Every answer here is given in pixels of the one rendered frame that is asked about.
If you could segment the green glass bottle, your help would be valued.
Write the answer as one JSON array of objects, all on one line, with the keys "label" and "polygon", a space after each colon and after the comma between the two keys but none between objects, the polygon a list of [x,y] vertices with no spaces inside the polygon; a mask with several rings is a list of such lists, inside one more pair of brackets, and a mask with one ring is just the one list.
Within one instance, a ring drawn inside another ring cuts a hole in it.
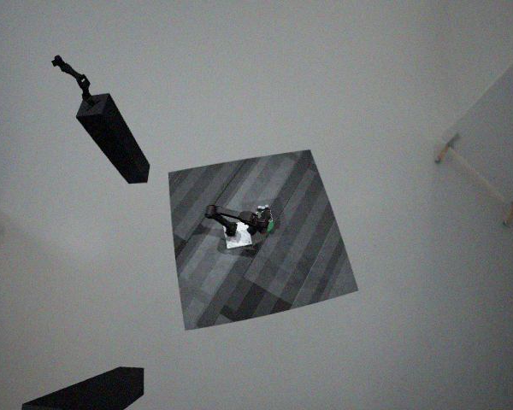
[{"label": "green glass bottle", "polygon": [[268,229],[266,230],[265,234],[269,234],[274,227],[274,223],[271,220],[268,220]]}]

